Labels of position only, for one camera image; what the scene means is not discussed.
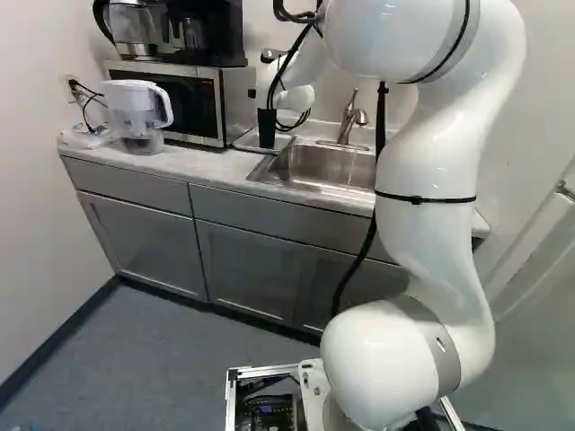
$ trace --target sink basin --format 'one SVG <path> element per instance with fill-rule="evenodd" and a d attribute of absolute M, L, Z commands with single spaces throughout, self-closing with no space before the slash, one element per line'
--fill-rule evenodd
<path fill-rule="evenodd" d="M 277 157 L 266 157 L 247 179 L 291 189 L 371 195 L 376 155 L 353 145 L 296 140 Z"/>

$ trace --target floor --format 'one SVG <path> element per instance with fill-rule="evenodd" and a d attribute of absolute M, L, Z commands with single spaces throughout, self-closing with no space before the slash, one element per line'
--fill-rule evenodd
<path fill-rule="evenodd" d="M 0 412 L 0 431 L 223 430 L 227 368 L 318 355 L 121 286 Z"/>

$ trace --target electronics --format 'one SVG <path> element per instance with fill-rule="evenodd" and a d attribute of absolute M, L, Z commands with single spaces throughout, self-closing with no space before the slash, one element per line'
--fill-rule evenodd
<path fill-rule="evenodd" d="M 151 61 L 106 61 L 112 80 L 137 79 L 163 88 L 173 123 L 164 136 L 187 144 L 226 147 L 256 124 L 253 67 L 203 67 Z"/>
<path fill-rule="evenodd" d="M 242 0 L 95 0 L 93 15 L 124 59 L 247 66 Z"/>

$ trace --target cabinet door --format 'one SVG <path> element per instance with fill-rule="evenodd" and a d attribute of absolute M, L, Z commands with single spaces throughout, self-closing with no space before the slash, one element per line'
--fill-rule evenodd
<path fill-rule="evenodd" d="M 354 256 L 316 249 L 307 261 L 306 284 L 300 290 L 296 325 L 321 332 L 330 321 L 332 298 L 337 285 L 351 266 Z M 349 281 L 340 310 L 397 296 L 405 291 L 409 275 L 393 264 L 366 259 Z"/>
<path fill-rule="evenodd" d="M 207 300 L 193 220 L 89 193 L 78 196 L 119 273 Z"/>
<path fill-rule="evenodd" d="M 196 223 L 210 300 L 292 324 L 306 247 L 220 224 Z"/>

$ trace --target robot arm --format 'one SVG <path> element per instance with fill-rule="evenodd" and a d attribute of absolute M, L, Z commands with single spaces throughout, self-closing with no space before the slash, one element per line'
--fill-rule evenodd
<path fill-rule="evenodd" d="M 310 32 L 285 90 L 274 94 L 273 108 L 306 108 L 313 95 L 301 88 L 332 61 L 420 91 L 376 175 L 379 236 L 411 272 L 408 290 L 343 312 L 322 338 L 331 395 L 362 429 L 393 427 L 491 361 L 495 330 L 473 264 L 473 203 L 486 136 L 525 55 L 524 24 L 510 0 L 325 0 L 323 39 Z M 261 76 L 259 96 L 278 67 Z M 267 99 L 259 106 L 270 107 Z"/>

